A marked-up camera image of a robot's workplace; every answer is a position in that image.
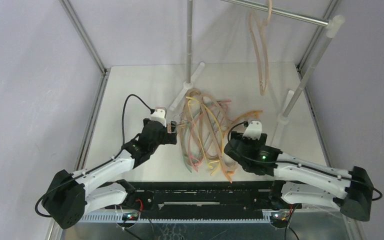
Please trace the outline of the yellow wire hanger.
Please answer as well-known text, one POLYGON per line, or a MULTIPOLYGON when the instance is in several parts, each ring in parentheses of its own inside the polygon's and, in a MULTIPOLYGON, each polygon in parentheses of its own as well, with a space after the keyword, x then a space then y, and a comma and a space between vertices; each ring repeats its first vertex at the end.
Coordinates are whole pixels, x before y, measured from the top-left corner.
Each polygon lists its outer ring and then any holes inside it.
POLYGON ((202 164, 211 176, 222 170, 225 110, 223 103, 210 95, 185 98, 183 118, 188 137, 183 138, 186 140, 183 153, 186 163, 196 172, 202 164))

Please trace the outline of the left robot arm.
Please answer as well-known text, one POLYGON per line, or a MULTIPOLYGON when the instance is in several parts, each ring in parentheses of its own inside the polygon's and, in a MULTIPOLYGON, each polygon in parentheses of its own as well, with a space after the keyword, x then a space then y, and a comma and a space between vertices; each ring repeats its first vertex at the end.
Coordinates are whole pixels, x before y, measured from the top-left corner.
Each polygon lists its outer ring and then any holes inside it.
POLYGON ((145 118, 142 131, 108 161, 91 170, 69 173, 63 169, 57 172, 34 209, 43 216, 38 209, 41 205, 47 211, 45 217, 54 219, 62 229, 74 226, 84 215, 107 206, 121 205, 129 209, 137 200, 133 187, 125 180, 110 185, 106 183, 148 161, 159 146, 176 144, 175 121, 163 125, 145 118))

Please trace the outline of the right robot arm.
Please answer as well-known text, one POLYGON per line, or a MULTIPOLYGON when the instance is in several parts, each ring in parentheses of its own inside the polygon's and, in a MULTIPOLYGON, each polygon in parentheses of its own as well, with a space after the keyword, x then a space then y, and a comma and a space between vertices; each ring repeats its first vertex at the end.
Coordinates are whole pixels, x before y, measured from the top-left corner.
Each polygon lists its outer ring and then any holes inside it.
POLYGON ((319 205, 339 210, 357 221, 370 220, 375 187, 364 168, 344 170, 299 159, 266 145, 266 137, 265 133, 250 137, 233 131, 228 135, 224 153, 244 171, 275 179, 269 194, 273 207, 319 205))

